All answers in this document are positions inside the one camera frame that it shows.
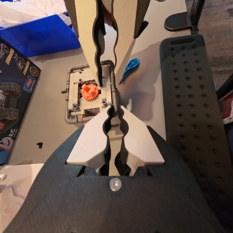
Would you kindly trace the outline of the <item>person's right hand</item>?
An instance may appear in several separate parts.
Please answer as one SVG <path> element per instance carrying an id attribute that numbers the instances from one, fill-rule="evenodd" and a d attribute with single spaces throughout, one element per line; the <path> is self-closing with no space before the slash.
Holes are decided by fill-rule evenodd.
<path id="1" fill-rule="evenodd" d="M 117 31 L 117 28 L 115 26 L 115 23 L 114 23 L 114 20 L 113 20 L 113 17 L 111 15 L 111 13 L 109 13 L 107 11 L 106 8 L 103 8 L 103 16 L 104 16 L 104 22 L 109 25 L 110 27 L 112 27 L 115 31 Z"/>

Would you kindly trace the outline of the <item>black monitor arm base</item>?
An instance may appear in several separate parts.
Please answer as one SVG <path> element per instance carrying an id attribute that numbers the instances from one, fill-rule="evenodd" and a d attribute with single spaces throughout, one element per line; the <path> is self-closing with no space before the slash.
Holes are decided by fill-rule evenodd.
<path id="1" fill-rule="evenodd" d="M 164 22 L 164 28 L 168 31 L 183 31 L 190 29 L 191 34 L 199 32 L 198 23 L 205 4 L 205 0 L 194 0 L 189 12 L 181 12 L 170 15 Z"/>

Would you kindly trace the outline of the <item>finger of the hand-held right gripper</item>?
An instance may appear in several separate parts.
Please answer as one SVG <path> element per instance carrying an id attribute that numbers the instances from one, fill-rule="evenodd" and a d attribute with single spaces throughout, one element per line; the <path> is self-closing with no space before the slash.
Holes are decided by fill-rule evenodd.
<path id="1" fill-rule="evenodd" d="M 112 17 L 117 37 L 114 45 L 115 84 L 119 85 L 130 59 L 136 38 L 147 26 L 144 17 L 150 0 L 113 0 Z"/>
<path id="2" fill-rule="evenodd" d="M 98 86 L 102 87 L 100 13 L 98 0 L 65 0 L 65 6 L 87 63 Z"/>

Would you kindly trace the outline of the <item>blue brick separator tool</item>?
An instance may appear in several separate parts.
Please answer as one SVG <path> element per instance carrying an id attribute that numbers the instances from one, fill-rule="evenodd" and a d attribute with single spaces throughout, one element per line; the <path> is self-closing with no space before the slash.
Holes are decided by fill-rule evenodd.
<path id="1" fill-rule="evenodd" d="M 124 71 L 123 77 L 121 79 L 121 82 L 124 82 L 124 80 L 127 78 L 130 71 L 136 69 L 139 66 L 140 60 L 138 58 L 131 59 Z"/>

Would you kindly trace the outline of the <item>blue plastic bin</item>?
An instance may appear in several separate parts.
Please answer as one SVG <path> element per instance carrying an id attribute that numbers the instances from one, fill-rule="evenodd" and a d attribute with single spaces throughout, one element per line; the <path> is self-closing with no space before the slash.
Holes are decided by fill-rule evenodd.
<path id="1" fill-rule="evenodd" d="M 57 14 L 1 29 L 0 36 L 25 57 L 80 48 L 74 29 Z"/>

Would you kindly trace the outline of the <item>dark blue toy box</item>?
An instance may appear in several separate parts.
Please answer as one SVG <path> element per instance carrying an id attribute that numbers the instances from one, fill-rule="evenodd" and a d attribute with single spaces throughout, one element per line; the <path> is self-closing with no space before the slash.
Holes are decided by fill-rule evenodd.
<path id="1" fill-rule="evenodd" d="M 0 165 L 5 165 L 41 70 L 0 38 Z"/>

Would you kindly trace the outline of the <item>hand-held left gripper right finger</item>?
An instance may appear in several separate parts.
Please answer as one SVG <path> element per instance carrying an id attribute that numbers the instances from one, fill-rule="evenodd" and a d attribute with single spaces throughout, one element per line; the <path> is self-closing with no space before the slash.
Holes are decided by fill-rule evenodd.
<path id="1" fill-rule="evenodd" d="M 120 160 L 126 167 L 124 175 L 134 175 L 139 167 L 165 163 L 147 125 L 128 111 L 119 107 L 120 130 L 123 133 Z"/>

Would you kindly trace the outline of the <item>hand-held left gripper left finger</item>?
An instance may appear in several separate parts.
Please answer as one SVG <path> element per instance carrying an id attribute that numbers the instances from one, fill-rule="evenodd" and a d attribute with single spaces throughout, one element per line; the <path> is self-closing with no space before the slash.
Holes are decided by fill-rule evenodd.
<path id="1" fill-rule="evenodd" d="M 111 159 L 110 139 L 112 106 L 104 108 L 85 124 L 77 142 L 67 158 L 69 165 L 84 165 L 109 174 Z"/>

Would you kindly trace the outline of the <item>black perforated pad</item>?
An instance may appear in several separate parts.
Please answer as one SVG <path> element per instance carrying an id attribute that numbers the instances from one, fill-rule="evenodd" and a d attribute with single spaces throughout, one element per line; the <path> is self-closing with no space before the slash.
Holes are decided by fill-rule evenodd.
<path id="1" fill-rule="evenodd" d="M 166 140 L 194 174 L 226 232 L 232 233 L 233 158 L 204 38 L 171 37 L 159 49 Z"/>

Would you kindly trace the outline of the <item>red white printed packet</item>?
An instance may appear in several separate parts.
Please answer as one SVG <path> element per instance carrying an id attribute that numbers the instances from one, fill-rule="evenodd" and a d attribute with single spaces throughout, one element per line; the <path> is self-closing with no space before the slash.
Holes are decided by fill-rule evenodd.
<path id="1" fill-rule="evenodd" d="M 233 79 L 228 79 L 217 90 L 217 98 L 223 124 L 233 122 Z"/>

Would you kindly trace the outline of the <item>grey brick model orange gear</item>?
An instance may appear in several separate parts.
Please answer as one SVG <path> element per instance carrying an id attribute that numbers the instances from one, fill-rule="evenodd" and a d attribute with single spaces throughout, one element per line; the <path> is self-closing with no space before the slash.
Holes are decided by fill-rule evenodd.
<path id="1" fill-rule="evenodd" d="M 101 61 L 102 83 L 99 86 L 88 64 L 72 66 L 67 71 L 65 122 L 77 128 L 84 126 L 108 106 L 113 106 L 111 124 L 117 126 L 118 91 L 115 88 L 114 63 Z"/>

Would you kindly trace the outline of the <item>crumpled clear plastic bags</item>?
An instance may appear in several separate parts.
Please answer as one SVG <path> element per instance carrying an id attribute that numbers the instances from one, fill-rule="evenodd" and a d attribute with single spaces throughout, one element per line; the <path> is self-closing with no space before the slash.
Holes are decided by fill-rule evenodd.
<path id="1" fill-rule="evenodd" d="M 1 0 L 0 28 L 58 15 L 68 26 L 72 25 L 63 0 Z"/>

